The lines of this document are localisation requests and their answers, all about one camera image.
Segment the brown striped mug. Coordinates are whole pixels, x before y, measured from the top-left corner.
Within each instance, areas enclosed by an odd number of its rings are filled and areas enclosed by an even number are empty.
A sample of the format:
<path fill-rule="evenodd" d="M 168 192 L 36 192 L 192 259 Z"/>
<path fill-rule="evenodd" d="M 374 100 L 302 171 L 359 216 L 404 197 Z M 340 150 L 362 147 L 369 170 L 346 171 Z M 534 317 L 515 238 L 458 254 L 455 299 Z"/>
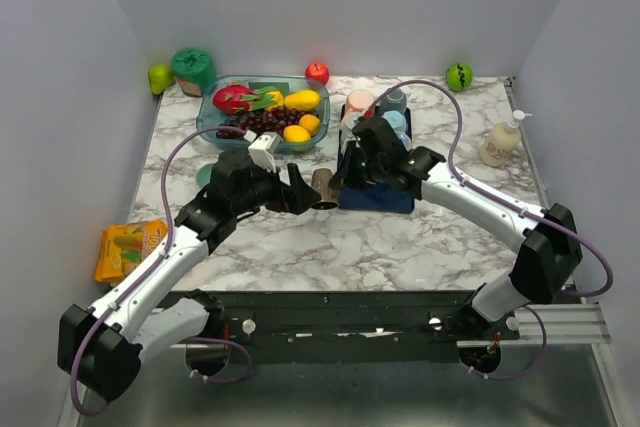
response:
<path fill-rule="evenodd" d="M 338 207 L 340 190 L 330 185 L 333 175 L 329 168 L 313 171 L 311 186 L 320 196 L 320 200 L 312 206 L 314 210 L 331 210 Z"/>

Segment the teal green wide mug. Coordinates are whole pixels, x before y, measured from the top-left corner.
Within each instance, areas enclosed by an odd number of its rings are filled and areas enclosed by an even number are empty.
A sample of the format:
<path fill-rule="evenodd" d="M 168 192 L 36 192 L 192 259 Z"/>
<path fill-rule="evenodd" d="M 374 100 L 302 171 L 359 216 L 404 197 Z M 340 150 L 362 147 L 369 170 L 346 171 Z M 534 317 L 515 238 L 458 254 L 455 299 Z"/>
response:
<path fill-rule="evenodd" d="M 199 188 L 203 188 L 209 183 L 212 168 L 213 168 L 212 164 L 206 164 L 203 167 L 201 167 L 196 173 L 196 183 Z"/>

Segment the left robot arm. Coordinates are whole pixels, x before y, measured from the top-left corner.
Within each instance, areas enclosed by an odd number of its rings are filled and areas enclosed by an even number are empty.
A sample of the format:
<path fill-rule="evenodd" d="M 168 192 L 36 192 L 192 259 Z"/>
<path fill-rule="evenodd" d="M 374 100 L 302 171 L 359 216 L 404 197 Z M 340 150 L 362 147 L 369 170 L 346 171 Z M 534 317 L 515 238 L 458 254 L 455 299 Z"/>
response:
<path fill-rule="evenodd" d="M 155 314 L 159 302 L 193 267 L 260 208 L 300 215 L 320 199 L 297 165 L 281 181 L 270 154 L 255 163 L 245 149 L 222 153 L 209 183 L 185 205 L 158 247 L 117 288 L 89 308 L 72 305 L 59 325 L 59 367 L 71 388 L 93 390 L 105 401 L 120 397 L 141 366 L 172 345 L 195 337 L 214 340 L 222 327 L 219 303 L 191 294 Z"/>

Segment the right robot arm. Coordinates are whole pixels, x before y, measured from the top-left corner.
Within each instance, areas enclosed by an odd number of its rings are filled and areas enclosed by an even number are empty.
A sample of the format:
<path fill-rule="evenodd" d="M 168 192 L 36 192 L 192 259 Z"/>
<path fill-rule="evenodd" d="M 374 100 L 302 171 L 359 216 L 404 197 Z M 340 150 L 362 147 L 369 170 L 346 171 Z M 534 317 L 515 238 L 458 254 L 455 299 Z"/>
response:
<path fill-rule="evenodd" d="M 422 146 L 406 149 L 380 117 L 354 127 L 329 184 L 360 191 L 384 185 L 445 207 L 515 252 L 511 270 L 481 285 L 461 310 L 461 329 L 474 339 L 485 337 L 513 310 L 552 303 L 583 258 L 568 208 L 555 204 L 545 210 L 486 185 L 473 187 L 443 155 Z"/>

